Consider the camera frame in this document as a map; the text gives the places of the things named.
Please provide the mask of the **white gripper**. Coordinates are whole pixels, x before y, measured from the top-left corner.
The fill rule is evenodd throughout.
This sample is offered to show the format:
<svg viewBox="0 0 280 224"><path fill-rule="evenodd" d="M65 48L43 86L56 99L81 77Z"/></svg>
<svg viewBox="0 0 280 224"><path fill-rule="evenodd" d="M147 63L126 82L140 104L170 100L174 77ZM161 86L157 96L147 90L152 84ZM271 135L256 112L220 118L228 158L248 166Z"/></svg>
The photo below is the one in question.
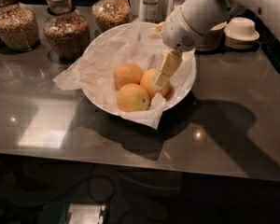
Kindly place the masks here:
<svg viewBox="0 0 280 224"><path fill-rule="evenodd" d="M155 91L162 90L182 63L183 52L194 49L203 37L203 22L194 6L178 6L166 18L150 29L148 37L162 39L170 49L153 58L156 69L152 81Z"/></svg>

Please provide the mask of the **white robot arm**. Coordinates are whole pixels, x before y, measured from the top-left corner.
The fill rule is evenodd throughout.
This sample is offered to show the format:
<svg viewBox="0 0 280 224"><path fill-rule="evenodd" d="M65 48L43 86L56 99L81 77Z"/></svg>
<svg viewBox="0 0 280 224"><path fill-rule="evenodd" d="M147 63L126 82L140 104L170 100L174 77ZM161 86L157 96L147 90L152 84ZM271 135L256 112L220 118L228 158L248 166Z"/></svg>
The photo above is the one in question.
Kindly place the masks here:
<svg viewBox="0 0 280 224"><path fill-rule="evenodd" d="M182 54L200 44L215 25L249 9L280 42L280 0L185 0L166 18L161 38L168 50L157 65L152 87L164 88L182 63Z"/></svg>

